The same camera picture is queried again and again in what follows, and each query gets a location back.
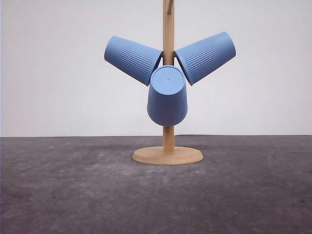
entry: concrete surface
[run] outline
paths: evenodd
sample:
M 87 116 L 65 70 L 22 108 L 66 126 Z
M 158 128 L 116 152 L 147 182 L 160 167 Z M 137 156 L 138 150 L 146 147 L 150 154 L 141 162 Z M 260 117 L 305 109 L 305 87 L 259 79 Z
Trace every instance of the concrete surface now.
M 177 136 L 204 160 L 134 162 L 157 136 L 1 139 L 3 234 L 309 234 L 312 136 Z

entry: white backdrop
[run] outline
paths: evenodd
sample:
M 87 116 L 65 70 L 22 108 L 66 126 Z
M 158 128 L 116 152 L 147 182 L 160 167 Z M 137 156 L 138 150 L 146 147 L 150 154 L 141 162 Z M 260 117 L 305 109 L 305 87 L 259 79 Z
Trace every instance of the white backdrop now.
M 312 134 L 312 1 L 175 0 L 175 48 L 226 31 L 236 57 L 187 86 L 176 134 Z M 161 0 L 2 0 L 1 135 L 160 135 L 148 88 L 103 59 L 162 48 Z

